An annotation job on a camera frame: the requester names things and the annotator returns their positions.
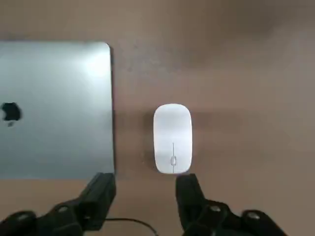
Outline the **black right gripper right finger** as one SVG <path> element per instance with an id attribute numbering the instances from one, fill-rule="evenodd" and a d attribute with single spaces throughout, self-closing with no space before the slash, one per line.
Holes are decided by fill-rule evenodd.
<path id="1" fill-rule="evenodd" d="M 175 186 L 184 236 L 286 236 L 260 210 L 244 210 L 238 216 L 227 204 L 206 199 L 195 174 L 178 176 Z"/>

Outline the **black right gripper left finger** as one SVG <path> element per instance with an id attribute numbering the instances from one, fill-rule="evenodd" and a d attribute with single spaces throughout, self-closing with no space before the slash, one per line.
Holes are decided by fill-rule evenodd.
<path id="1" fill-rule="evenodd" d="M 97 173 L 81 194 L 46 214 L 17 211 L 0 222 L 2 236 L 82 236 L 99 231 L 116 196 L 115 176 Z"/>

